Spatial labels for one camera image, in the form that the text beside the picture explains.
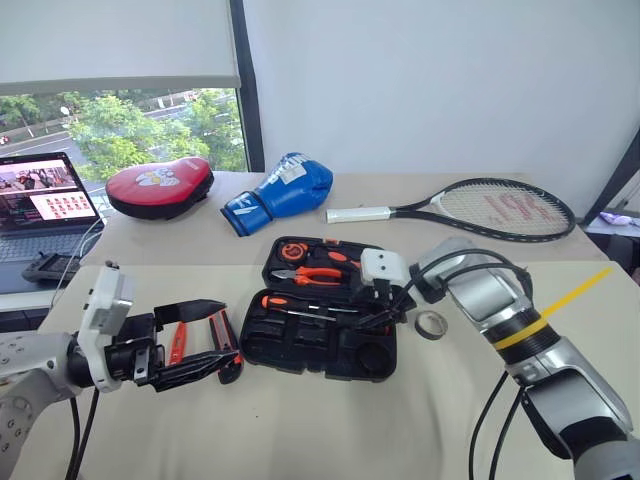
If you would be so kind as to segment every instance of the laptop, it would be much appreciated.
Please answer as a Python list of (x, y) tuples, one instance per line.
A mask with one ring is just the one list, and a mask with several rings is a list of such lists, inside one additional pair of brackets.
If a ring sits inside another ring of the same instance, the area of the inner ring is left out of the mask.
[(73, 253), (99, 218), (66, 153), (0, 158), (0, 293), (51, 289), (22, 271), (39, 252)]

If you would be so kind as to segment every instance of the racket handle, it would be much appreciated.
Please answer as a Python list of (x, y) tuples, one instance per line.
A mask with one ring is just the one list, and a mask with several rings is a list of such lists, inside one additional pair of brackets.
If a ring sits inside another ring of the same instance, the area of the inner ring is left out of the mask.
[(368, 222), (391, 218), (389, 207), (330, 208), (327, 210), (327, 223)]

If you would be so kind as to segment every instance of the boxing glove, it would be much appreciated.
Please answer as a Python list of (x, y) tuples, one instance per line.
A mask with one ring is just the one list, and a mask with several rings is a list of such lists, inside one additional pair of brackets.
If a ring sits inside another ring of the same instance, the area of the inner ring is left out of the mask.
[(220, 211), (236, 233), (244, 237), (274, 218), (319, 207), (332, 183), (331, 170), (301, 153), (287, 153), (259, 187), (241, 193)]

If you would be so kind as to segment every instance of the tool kit case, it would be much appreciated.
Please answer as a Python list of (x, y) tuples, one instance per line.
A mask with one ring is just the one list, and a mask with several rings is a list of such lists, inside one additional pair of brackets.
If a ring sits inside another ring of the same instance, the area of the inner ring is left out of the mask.
[(125, 168), (105, 186), (113, 208), (130, 217), (170, 219), (203, 200), (213, 184), (206, 160), (185, 157), (173, 162)]
[(395, 324), (355, 328), (361, 317), (384, 310), (373, 298), (358, 296), (365, 248), (379, 249), (321, 238), (277, 239), (262, 270), (267, 288), (253, 297), (243, 323), (244, 358), (341, 380), (375, 382), (390, 376), (396, 368)]

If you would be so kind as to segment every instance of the pliers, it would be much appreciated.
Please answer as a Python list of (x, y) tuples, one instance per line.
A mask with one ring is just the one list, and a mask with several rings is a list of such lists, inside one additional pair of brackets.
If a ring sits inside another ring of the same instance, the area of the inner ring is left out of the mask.
[(341, 285), (340, 282), (322, 282), (320, 280), (314, 280), (313, 277), (329, 277), (329, 278), (342, 278), (342, 272), (335, 268), (309, 268), (299, 267), (296, 270), (275, 270), (271, 272), (276, 278), (292, 279), (296, 285), (324, 285), (324, 286), (337, 286)]

